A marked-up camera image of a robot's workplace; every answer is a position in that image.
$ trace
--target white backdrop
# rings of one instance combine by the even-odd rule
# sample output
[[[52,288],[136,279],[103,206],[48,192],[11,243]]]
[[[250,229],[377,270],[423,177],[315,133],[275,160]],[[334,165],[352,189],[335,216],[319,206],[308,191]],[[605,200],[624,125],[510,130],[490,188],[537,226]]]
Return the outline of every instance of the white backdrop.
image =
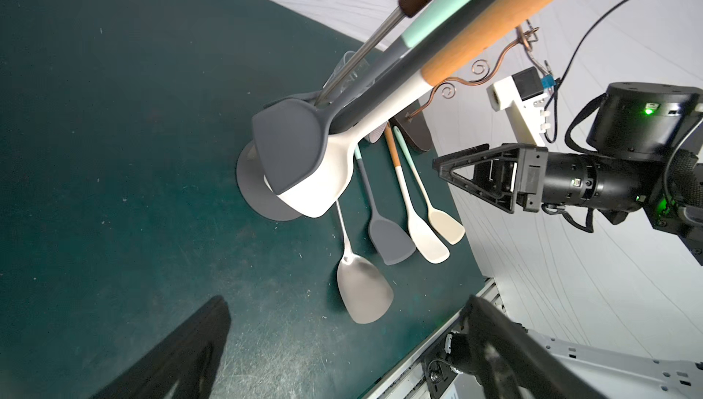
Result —
[[[364,40],[396,0],[273,0]],[[540,27],[537,57],[558,76],[585,30],[619,0],[556,0],[532,17]],[[703,0],[634,0],[587,39],[559,94],[560,135],[585,103],[611,82],[665,82],[703,87]],[[402,25],[389,39],[389,44]],[[509,34],[483,55],[493,62]],[[529,66],[520,48],[496,80]],[[472,78],[468,68],[457,72]],[[458,87],[425,113],[437,152],[514,141],[505,113],[484,87]],[[585,145],[591,125],[574,131]],[[553,151],[568,151],[560,138]],[[508,215],[458,189],[452,195],[484,274],[498,282],[508,314],[555,337],[662,359],[703,355],[703,268],[675,236],[649,226],[642,211],[614,227],[596,212],[594,234],[543,213]],[[583,221],[585,212],[572,211]]]

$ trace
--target green led light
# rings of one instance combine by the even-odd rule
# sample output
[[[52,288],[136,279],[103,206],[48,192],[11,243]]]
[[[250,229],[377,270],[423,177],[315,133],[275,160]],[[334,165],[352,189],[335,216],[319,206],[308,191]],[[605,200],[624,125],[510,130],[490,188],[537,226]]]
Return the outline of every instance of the green led light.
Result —
[[[666,210],[666,199],[662,199],[662,201],[659,202],[659,205],[656,206],[657,215],[663,214],[664,210]]]
[[[645,105],[645,113],[647,115],[652,115],[659,108],[659,103],[647,103]]]

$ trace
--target dark green mat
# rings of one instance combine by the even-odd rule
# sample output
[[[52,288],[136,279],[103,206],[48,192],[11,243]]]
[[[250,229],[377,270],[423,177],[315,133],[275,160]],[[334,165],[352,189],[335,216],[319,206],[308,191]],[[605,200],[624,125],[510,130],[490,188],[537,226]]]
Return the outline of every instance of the dark green mat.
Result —
[[[480,289],[466,240],[443,264],[385,267],[356,175],[352,244],[395,301],[354,324],[335,211],[276,224],[240,195],[251,115],[357,46],[267,0],[0,0],[0,395],[85,398],[219,293],[232,328],[214,397],[354,398]],[[380,210],[404,222],[385,144],[362,150]],[[455,215],[434,155],[417,166]]]

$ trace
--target white bracket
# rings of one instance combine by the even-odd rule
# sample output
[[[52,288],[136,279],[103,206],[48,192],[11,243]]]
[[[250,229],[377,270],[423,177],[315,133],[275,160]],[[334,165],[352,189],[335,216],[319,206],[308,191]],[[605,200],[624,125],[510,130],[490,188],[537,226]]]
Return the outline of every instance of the white bracket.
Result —
[[[547,122],[550,112],[544,110],[547,91],[525,101],[520,97],[513,77],[506,77],[488,86],[488,99],[497,111],[505,110],[517,142],[544,147],[540,134],[551,128]]]

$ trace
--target blue component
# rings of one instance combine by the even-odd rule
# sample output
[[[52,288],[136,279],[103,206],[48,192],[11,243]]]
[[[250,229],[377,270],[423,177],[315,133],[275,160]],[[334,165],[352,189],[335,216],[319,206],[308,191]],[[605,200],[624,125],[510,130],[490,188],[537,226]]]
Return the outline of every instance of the blue component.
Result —
[[[549,89],[550,87],[556,85],[557,83],[554,81],[554,78],[548,74],[545,75],[544,78],[542,79],[542,87],[544,89]]]

